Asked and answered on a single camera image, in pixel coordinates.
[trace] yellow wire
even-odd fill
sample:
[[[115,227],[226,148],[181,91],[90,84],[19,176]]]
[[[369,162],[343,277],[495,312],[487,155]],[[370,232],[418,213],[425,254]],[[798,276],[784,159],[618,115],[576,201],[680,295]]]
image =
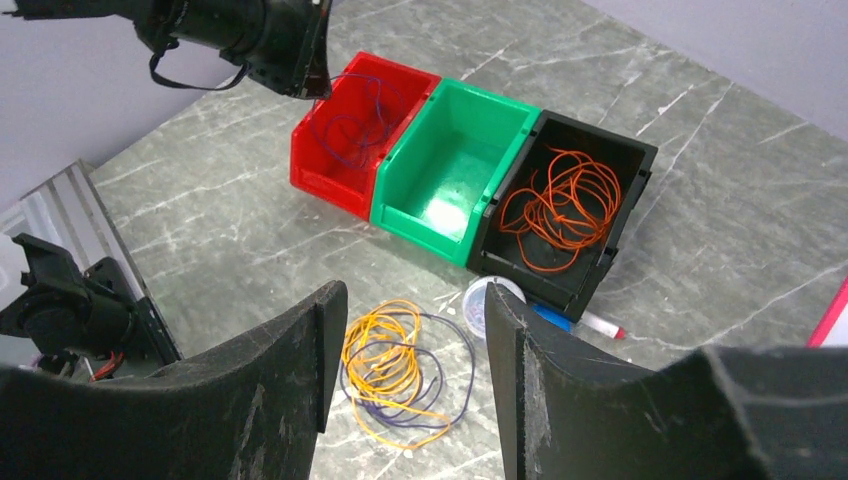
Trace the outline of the yellow wire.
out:
[[[395,315],[410,315],[413,320],[411,331],[401,324]],[[379,305],[369,313],[357,318],[345,332],[342,347],[342,363],[347,371],[348,381],[353,392],[353,416],[356,423],[368,435],[381,443],[406,450],[414,450],[441,437],[451,429],[451,419],[445,414],[420,410],[411,406],[421,393],[423,375],[415,353],[415,344],[421,332],[421,311],[414,303],[403,300],[390,300]],[[397,342],[386,351],[366,356],[363,347],[372,342]],[[399,402],[395,398],[408,396]],[[360,401],[382,405],[404,412],[437,418],[444,422],[444,428],[413,443],[393,442],[372,430],[362,419]]]

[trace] plastic storage bin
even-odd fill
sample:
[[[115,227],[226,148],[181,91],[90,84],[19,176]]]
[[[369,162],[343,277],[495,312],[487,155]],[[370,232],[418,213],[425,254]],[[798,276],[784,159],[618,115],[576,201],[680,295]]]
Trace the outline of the plastic storage bin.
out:
[[[506,198],[516,189],[526,186],[534,170],[540,170],[537,182],[539,177],[546,181],[544,177],[555,156],[548,146],[580,150],[608,165],[616,173],[622,195],[606,242],[583,249],[570,268],[553,274],[529,269],[522,259],[515,234],[502,233],[498,228]],[[509,278],[529,299],[563,311],[573,321],[580,320],[618,253],[621,231],[651,176],[650,168],[656,154],[654,146],[550,111],[542,112],[521,153],[486,206],[468,268],[480,275]],[[566,163],[560,161],[555,169],[568,168]],[[522,205],[514,201],[509,208],[514,212],[514,208],[522,208]],[[507,212],[507,218],[514,218],[511,212]],[[572,257],[571,252],[559,251],[533,234],[525,234],[522,239],[528,258],[537,265],[561,265]]]
[[[541,111],[444,79],[380,165],[371,222],[464,267]]]
[[[377,167],[441,77],[366,52],[359,52],[342,73],[351,75],[340,75],[332,97],[319,102],[292,133],[290,181],[368,221]],[[388,123],[392,128],[384,135],[381,129]],[[345,165],[327,146],[348,164],[361,167]]]

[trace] green bin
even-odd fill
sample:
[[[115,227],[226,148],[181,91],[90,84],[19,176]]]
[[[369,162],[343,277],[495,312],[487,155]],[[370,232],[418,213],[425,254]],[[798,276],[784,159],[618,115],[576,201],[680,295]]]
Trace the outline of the green bin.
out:
[[[377,172],[371,222],[465,267],[541,110],[443,79]]]

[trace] marker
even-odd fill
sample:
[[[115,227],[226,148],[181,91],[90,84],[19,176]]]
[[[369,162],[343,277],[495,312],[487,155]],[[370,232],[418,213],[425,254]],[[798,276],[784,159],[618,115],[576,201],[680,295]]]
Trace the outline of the marker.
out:
[[[561,313],[551,310],[548,307],[539,305],[538,303],[533,304],[533,311],[538,313],[540,317],[553,323],[554,325],[565,330],[566,332],[571,331],[571,320],[563,317]]]
[[[627,337],[627,330],[604,320],[594,313],[584,312],[583,317],[580,319],[580,323],[602,335],[606,335],[616,340],[621,340]]]
[[[538,313],[540,317],[553,323],[554,325],[565,330],[566,332],[571,331],[571,324],[573,322],[563,316],[561,313],[551,310],[548,307],[539,305],[538,303],[533,305],[533,311]],[[619,327],[618,325],[612,324],[593,313],[584,312],[583,317],[580,319],[580,323],[586,325],[587,327],[600,333],[601,335],[606,335],[607,337],[610,337],[615,340],[621,340],[627,337],[627,330]]]

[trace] black bin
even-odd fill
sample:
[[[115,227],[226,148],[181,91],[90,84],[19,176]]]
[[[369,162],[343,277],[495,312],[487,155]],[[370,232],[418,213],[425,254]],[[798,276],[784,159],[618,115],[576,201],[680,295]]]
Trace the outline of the black bin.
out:
[[[584,248],[575,263],[559,273],[539,273],[528,268],[522,260],[515,234],[502,233],[498,228],[506,199],[516,189],[529,184],[533,171],[539,171],[535,179],[537,184],[546,182],[548,166],[556,156],[548,146],[583,151],[609,166],[618,178],[622,195],[606,242]],[[612,266],[618,253],[621,231],[651,177],[650,168],[656,154],[657,147],[543,111],[483,213],[468,259],[468,269],[479,275],[509,278],[529,299],[562,311],[570,320],[578,321]],[[561,160],[555,166],[554,174],[568,166]],[[520,197],[511,202],[507,218],[518,214],[519,210],[513,209],[523,208],[525,202],[518,200]],[[600,208],[600,204],[586,204],[590,212],[595,207]],[[537,265],[560,265],[572,258],[571,252],[559,251],[533,234],[525,234],[522,240],[527,257]]]

